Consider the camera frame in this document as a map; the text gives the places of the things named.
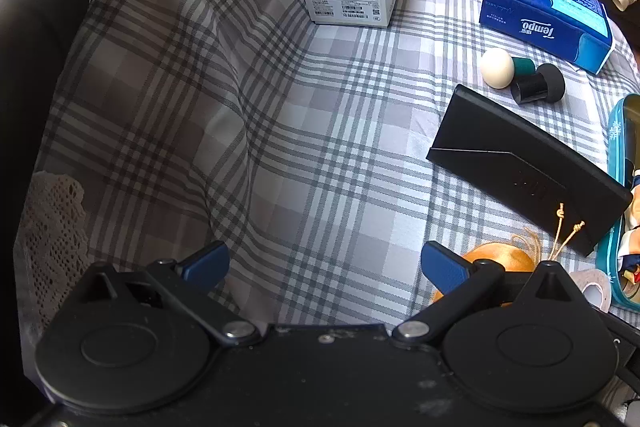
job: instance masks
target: metal screw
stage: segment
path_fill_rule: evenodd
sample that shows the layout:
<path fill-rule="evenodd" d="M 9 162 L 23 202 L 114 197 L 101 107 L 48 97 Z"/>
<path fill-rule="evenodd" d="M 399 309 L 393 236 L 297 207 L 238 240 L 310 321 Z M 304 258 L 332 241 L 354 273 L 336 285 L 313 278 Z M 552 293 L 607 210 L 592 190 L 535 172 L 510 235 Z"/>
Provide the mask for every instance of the metal screw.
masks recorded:
<path fill-rule="evenodd" d="M 406 339 L 415 339 L 429 333 L 429 327 L 424 322 L 407 321 L 398 326 L 398 333 Z"/>
<path fill-rule="evenodd" d="M 333 344 L 335 337 L 333 335 L 320 335 L 318 337 L 318 342 L 320 344 Z"/>
<path fill-rule="evenodd" d="M 230 339 L 244 339 L 253 334 L 255 326 L 247 321 L 232 321 L 225 324 L 222 332 Z"/>

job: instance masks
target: bed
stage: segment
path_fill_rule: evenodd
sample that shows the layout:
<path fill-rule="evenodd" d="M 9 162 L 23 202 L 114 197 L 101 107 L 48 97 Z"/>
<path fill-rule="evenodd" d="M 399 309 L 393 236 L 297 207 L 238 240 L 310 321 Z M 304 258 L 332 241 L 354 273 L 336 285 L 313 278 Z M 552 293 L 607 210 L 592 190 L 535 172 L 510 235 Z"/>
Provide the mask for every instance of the bed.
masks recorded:
<path fill-rule="evenodd" d="M 136 269 L 221 239 L 231 268 L 212 296 L 245 317 L 396 325 L 434 293 L 425 241 L 464 253 L 531 227 L 425 159 L 456 84 L 602 168 L 610 111 L 640 92 L 616 28 L 594 76 L 479 26 L 480 4 L 398 0 L 379 29 L 315 25 L 303 0 L 93 0 L 36 170 L 84 188 L 91 261 Z M 558 65 L 564 99 L 518 107 L 484 85 L 491 47 Z"/>

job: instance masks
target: blue gripper pad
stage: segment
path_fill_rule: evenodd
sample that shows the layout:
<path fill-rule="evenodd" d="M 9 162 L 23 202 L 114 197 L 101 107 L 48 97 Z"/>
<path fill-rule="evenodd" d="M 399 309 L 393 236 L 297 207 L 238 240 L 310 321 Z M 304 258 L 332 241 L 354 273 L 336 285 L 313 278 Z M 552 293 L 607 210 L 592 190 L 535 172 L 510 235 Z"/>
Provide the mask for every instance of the blue gripper pad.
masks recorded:
<path fill-rule="evenodd" d="M 471 276 L 473 265 L 436 241 L 429 241 L 420 253 L 422 273 L 443 295 Z"/>
<path fill-rule="evenodd" d="M 182 279 L 209 293 L 229 271 L 229 251 L 222 241 L 214 241 L 178 263 L 178 270 Z"/>

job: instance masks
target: teal pencil case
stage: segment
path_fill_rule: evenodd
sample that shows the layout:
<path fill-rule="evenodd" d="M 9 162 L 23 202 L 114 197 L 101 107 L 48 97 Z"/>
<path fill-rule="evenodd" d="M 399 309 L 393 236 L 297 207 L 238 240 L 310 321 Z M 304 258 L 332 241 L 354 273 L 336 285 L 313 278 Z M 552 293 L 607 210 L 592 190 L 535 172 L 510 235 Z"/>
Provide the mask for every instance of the teal pencil case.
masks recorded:
<path fill-rule="evenodd" d="M 640 147 L 636 136 L 640 130 L 640 94 L 630 94 L 620 100 L 609 116 L 609 148 L 607 171 L 618 183 L 631 190 L 634 172 L 640 169 Z M 609 276 L 611 294 L 622 307 L 640 312 L 639 282 L 631 282 L 620 274 L 618 251 L 625 233 L 625 216 L 615 223 L 609 233 L 598 243 L 596 267 Z"/>

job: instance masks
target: black folded stand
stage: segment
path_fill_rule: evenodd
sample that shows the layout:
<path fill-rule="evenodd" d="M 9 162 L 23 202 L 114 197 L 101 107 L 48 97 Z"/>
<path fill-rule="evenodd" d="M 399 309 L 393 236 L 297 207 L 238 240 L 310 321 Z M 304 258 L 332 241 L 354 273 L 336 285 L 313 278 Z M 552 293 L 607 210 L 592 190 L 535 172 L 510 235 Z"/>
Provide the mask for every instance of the black folded stand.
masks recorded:
<path fill-rule="evenodd" d="M 585 226 L 571 246 L 583 255 L 613 226 L 631 193 L 565 144 L 481 94 L 458 85 L 427 159 L 460 176 L 555 237 Z"/>

